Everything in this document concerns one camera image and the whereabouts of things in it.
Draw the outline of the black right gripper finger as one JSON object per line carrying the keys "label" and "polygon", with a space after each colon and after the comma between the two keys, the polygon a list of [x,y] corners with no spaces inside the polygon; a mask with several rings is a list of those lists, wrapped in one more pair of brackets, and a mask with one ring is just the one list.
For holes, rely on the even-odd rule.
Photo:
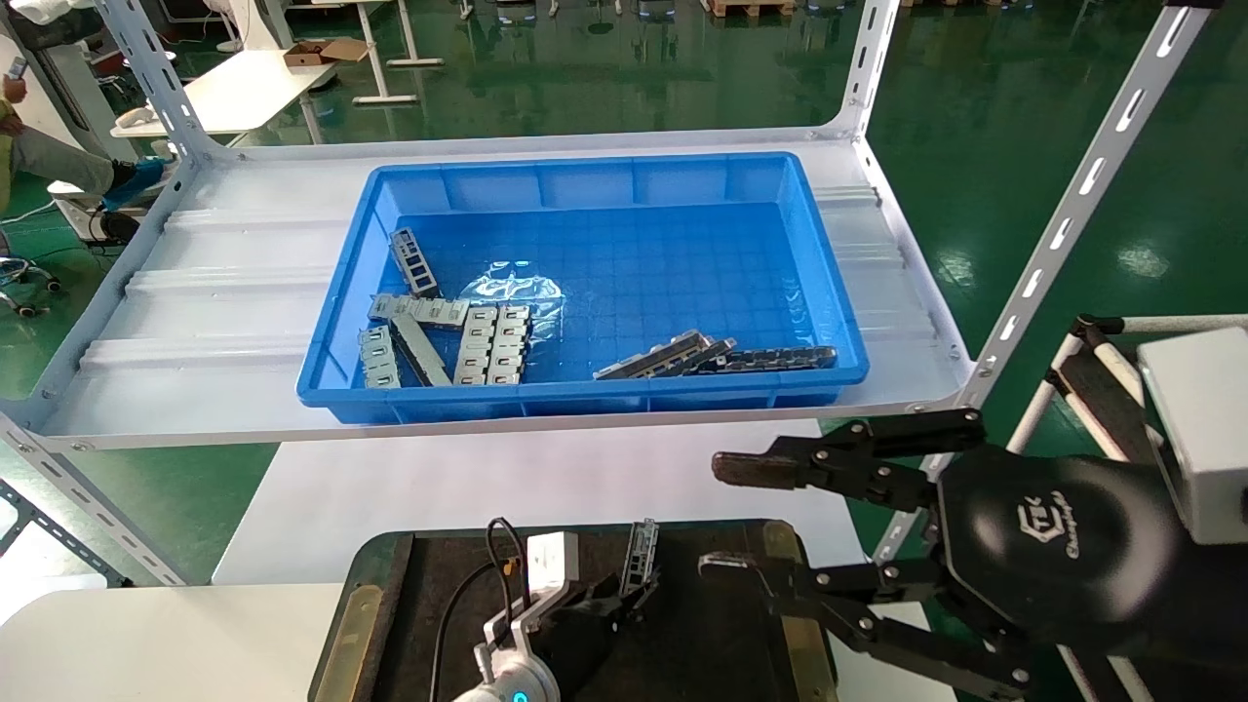
{"label": "black right gripper finger", "polygon": [[704,580],[758,595],[779,617],[810,620],[847,648],[988,701],[1021,701],[1030,671],[1018,660],[874,613],[875,605],[924,603],[941,595],[941,570],[919,560],[810,567],[784,557],[703,555]]}
{"label": "black right gripper finger", "polygon": [[776,437],[761,453],[713,456],[719,483],[744,488],[820,488],[915,513],[935,505],[937,488],[926,472],[899,458],[958,453],[983,443],[983,418],[975,408],[854,418],[820,437]]}

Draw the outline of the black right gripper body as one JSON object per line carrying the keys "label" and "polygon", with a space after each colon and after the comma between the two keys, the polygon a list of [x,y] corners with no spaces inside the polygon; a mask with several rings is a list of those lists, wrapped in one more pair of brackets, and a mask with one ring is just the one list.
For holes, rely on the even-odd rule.
{"label": "black right gripper body", "polygon": [[1036,643],[1246,667],[1246,546],[1191,538],[1157,468],[968,452],[936,490],[950,573]]}

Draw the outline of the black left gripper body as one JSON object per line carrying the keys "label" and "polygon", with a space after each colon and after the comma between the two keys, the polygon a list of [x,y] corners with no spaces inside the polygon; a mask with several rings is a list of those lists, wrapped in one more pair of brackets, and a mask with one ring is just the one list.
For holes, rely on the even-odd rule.
{"label": "black left gripper body", "polygon": [[550,671],[562,701],[574,701],[602,670],[620,627],[619,603],[583,603],[584,592],[549,610],[533,635],[533,653]]}

